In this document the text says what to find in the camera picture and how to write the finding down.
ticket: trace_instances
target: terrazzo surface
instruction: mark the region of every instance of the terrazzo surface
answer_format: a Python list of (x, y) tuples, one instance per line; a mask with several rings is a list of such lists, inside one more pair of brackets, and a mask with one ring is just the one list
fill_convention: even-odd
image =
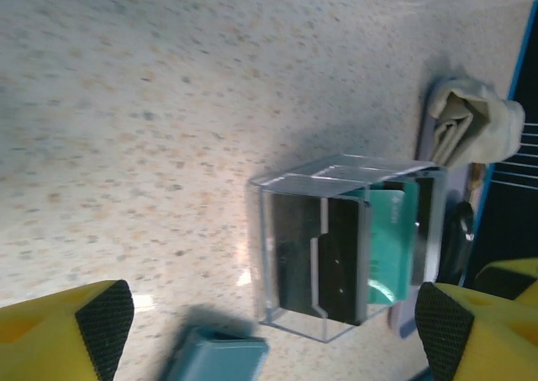
[[(530, 2), (0, 0), (0, 304), (124, 278), (137, 309), (116, 379), (154, 379), (189, 318), (254, 319), (248, 178), (411, 157), (434, 78), (507, 92)], [(256, 334), (262, 380), (426, 364), (384, 315), (329, 345)]]

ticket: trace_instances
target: speckled countertop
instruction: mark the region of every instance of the speckled countertop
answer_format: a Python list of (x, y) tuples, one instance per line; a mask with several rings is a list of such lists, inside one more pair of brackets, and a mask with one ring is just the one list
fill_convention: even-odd
[[(420, 95), (506, 93), (530, 0), (0, 0), (0, 304), (108, 278), (153, 379), (191, 307), (253, 318), (244, 186), (339, 151), (411, 157)], [(378, 316), (323, 345), (261, 327), (263, 380), (402, 380)]]

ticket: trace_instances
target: beige cloth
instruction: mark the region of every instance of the beige cloth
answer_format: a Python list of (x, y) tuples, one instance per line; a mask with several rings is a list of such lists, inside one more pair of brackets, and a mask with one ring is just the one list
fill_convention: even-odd
[(520, 148), (525, 112), (473, 78), (437, 84), (428, 98), (428, 114), (437, 119), (431, 160), (445, 167), (502, 161)]

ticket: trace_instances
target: clear acrylic box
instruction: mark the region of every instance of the clear acrylic box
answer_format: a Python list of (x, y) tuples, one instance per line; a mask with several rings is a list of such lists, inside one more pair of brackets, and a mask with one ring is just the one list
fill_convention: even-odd
[[(372, 219), (385, 215), (379, 209), (375, 216), (372, 189), (427, 177), (427, 187), (416, 186), (417, 199), (427, 209), (421, 217), (426, 238), (437, 239), (432, 220), (443, 220), (445, 175), (427, 161), (338, 155), (252, 179), (248, 204), (261, 323), (329, 342), (396, 303), (390, 290), (382, 291), (381, 303), (372, 302)], [(412, 262), (405, 263), (408, 286), (436, 270), (425, 268), (428, 259), (438, 261), (438, 251), (426, 258), (428, 242), (416, 240)]]

